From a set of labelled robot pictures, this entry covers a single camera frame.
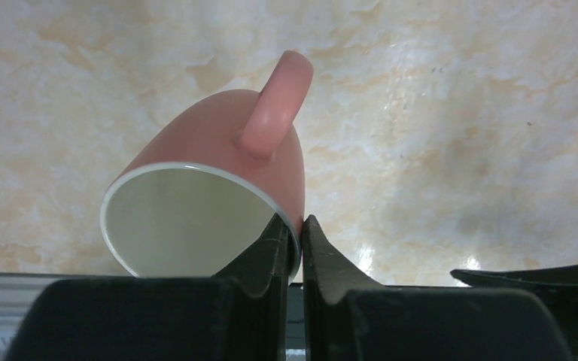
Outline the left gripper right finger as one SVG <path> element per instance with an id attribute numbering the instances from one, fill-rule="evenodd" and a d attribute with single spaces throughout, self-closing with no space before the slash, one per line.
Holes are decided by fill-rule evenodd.
<path id="1" fill-rule="evenodd" d="M 553 316 L 517 289 L 388 287 L 302 227 L 309 360 L 570 360 Z"/>

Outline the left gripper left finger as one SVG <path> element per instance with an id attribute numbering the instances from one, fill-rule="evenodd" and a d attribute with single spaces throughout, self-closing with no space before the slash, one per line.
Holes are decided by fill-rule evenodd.
<path id="1" fill-rule="evenodd" d="M 208 278 L 73 278 L 47 286 L 8 360 L 283 360 L 290 230 L 274 216 Z"/>

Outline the pink mug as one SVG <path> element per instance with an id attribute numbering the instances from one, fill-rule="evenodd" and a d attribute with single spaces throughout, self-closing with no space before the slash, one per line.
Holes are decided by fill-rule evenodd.
<path id="1" fill-rule="evenodd" d="M 99 224 L 131 275 L 213 275 L 279 216 L 296 277 L 306 185 L 294 120 L 313 75 L 304 55 L 285 51 L 262 90 L 197 102 L 125 167 L 103 196 Z"/>

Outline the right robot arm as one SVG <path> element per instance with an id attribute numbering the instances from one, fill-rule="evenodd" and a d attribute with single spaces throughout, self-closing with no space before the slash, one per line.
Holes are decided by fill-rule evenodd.
<path id="1" fill-rule="evenodd" d="M 492 272 L 454 269 L 450 275 L 472 287 L 515 288 L 536 295 L 549 309 L 578 360 L 578 265 Z"/>

